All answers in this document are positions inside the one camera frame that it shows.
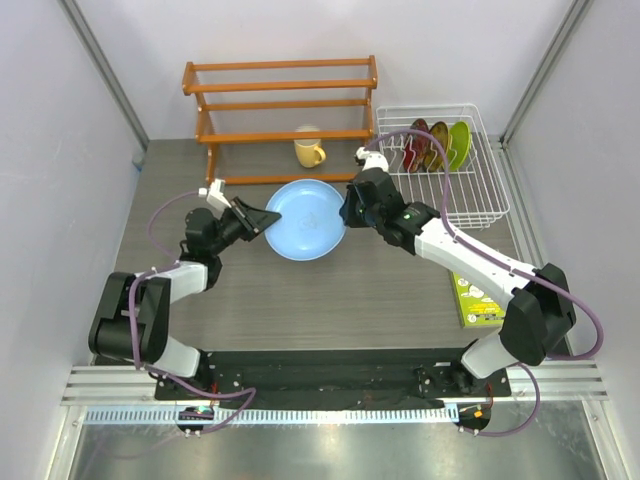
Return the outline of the blue plate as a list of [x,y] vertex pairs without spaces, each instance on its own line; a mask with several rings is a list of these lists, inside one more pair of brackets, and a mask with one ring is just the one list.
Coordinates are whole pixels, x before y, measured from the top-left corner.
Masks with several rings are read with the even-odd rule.
[[281,257],[313,261],[332,252],[343,240],[346,226],[339,214],[343,195],[332,185],[296,180],[279,188],[266,209],[281,218],[266,232],[266,241]]

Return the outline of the red floral plate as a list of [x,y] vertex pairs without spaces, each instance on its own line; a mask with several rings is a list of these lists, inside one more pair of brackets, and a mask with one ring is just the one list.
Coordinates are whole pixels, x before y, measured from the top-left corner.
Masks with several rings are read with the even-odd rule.
[[404,143],[403,168],[407,173],[418,172],[428,153],[430,140],[421,135],[409,134]]

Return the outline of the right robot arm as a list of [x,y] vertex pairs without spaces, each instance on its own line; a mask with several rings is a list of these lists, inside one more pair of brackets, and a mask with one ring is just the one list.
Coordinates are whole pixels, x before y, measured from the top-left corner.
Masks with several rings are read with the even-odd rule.
[[559,267],[512,259],[446,223],[434,208],[405,202],[380,168],[348,183],[340,215],[346,226],[370,227],[387,244],[460,275],[504,310],[501,329],[473,341],[453,362],[451,380],[462,394],[477,393],[488,377],[515,363],[539,365],[575,325]]

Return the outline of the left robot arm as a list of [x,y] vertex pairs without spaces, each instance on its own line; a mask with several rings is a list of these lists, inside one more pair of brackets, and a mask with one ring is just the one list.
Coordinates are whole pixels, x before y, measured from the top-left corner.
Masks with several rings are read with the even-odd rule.
[[206,355],[170,335],[171,305],[210,290],[222,270],[220,254],[238,240],[253,240],[281,218],[239,198],[226,204],[220,217],[207,208],[190,211],[177,261],[143,273],[113,272],[107,277],[88,335],[90,351],[171,374],[187,396],[205,397],[213,385]]

